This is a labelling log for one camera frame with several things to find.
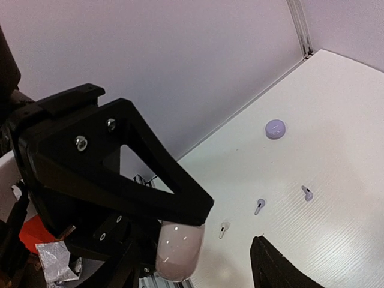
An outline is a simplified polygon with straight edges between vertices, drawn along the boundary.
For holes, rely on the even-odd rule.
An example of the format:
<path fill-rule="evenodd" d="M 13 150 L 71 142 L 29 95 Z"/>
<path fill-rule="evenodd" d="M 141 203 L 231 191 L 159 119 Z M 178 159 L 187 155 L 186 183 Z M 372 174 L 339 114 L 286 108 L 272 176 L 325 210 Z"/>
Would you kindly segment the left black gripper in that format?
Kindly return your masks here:
<path fill-rule="evenodd" d="M 84 287 L 137 287 L 145 256 L 155 254 L 157 220 L 201 226 L 214 201 L 173 159 L 132 102 L 103 106 L 90 83 L 36 103 L 5 96 L 5 150 L 15 156 L 22 195 L 5 225 L 5 273 L 33 261 L 20 238 L 31 200 L 53 233 L 76 226 L 64 244 L 43 245 L 41 266 L 55 281 L 71 272 L 68 248 L 104 264 Z M 140 175 L 155 188 L 134 182 Z"/>

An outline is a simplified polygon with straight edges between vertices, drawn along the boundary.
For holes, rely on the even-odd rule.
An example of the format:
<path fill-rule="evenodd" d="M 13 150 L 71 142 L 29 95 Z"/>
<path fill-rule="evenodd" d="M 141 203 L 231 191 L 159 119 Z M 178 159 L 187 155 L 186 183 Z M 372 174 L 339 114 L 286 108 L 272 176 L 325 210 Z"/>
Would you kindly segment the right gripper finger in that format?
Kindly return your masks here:
<path fill-rule="evenodd" d="M 250 259 L 257 288 L 322 288 L 291 264 L 264 236 L 254 237 Z"/>

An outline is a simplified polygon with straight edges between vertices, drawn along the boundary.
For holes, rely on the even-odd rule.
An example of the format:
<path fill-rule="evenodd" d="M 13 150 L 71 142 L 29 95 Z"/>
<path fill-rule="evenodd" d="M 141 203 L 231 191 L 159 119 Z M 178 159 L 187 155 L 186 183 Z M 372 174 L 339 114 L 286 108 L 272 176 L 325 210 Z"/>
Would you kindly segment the pink-white earbud charging case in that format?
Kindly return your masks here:
<path fill-rule="evenodd" d="M 155 260 L 157 273 L 172 282 L 189 279 L 196 270 L 204 234 L 205 225 L 162 222 Z"/>

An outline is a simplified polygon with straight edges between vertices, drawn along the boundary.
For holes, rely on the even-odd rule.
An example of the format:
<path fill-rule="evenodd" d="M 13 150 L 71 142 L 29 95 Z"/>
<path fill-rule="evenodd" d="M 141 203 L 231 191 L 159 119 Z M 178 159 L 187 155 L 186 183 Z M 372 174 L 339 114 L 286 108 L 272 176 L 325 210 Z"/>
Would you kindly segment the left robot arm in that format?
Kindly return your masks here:
<path fill-rule="evenodd" d="M 134 104 L 99 106 L 105 91 L 90 83 L 34 101 L 19 82 L 1 38 L 1 154 L 13 153 L 22 192 L 1 222 L 1 286 L 13 287 L 26 266 L 19 235 L 30 203 L 70 253 L 103 262 L 83 287 L 137 287 L 153 273 L 190 278 L 214 201 Z"/>

